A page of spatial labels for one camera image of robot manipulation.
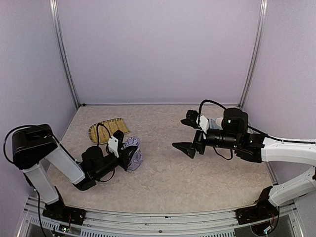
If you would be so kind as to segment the lilac folding umbrella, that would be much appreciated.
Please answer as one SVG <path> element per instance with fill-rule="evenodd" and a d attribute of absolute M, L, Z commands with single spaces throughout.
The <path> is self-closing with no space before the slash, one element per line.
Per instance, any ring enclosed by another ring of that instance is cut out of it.
<path fill-rule="evenodd" d="M 143 162 L 143 156 L 140 150 L 140 138 L 136 135 L 128 138 L 124 143 L 123 148 L 128 152 L 129 157 L 129 164 L 125 171 L 135 171 Z"/>

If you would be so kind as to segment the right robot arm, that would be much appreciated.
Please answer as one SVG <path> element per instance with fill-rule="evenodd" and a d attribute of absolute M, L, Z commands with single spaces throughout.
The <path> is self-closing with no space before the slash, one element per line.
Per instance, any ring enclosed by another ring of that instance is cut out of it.
<path fill-rule="evenodd" d="M 211 128 L 209 119 L 201 111 L 188 110 L 181 123 L 196 130 L 193 142 L 172 143 L 190 158 L 196 153 L 204 154 L 207 146 L 213 149 L 230 150 L 242 160 L 254 163 L 283 161 L 307 164 L 311 167 L 303 174 L 276 186 L 265 188 L 257 200 L 258 204 L 277 207 L 291 199 L 316 190 L 316 141 L 286 140 L 275 138 L 252 129 L 248 132 L 248 114 L 238 108 L 223 111 L 221 128 Z"/>

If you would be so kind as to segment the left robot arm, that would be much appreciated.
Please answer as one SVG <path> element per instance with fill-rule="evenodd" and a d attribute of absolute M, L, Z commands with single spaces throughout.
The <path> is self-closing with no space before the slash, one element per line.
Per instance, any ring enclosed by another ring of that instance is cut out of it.
<path fill-rule="evenodd" d="M 128 170 L 138 146 L 126 146 L 124 134 L 118 130 L 109 138 L 107 155 L 99 146 L 91 146 L 82 154 L 82 161 L 70 155 L 53 134 L 48 124 L 23 125 L 10 131 L 12 136 L 12 162 L 20 169 L 38 196 L 47 205 L 62 200 L 56 187 L 49 180 L 41 161 L 47 160 L 58 169 L 77 189 L 86 191 L 104 176 L 120 166 Z"/>

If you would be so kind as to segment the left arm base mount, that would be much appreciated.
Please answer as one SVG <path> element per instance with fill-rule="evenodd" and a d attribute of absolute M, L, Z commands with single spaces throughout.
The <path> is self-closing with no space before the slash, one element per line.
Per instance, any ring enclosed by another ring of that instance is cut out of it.
<path fill-rule="evenodd" d="M 46 205 L 42 215 L 53 220 L 82 226 L 86 210 L 69 206 Z"/>

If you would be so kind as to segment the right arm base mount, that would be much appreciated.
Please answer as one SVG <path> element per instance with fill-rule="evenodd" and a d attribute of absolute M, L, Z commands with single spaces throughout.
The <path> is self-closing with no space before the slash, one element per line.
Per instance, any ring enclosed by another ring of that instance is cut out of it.
<path fill-rule="evenodd" d="M 253 206 L 239 208 L 236 210 L 237 221 L 239 225 L 253 223 L 257 221 L 278 216 L 278 207 L 273 206 L 268 201 L 258 202 Z"/>

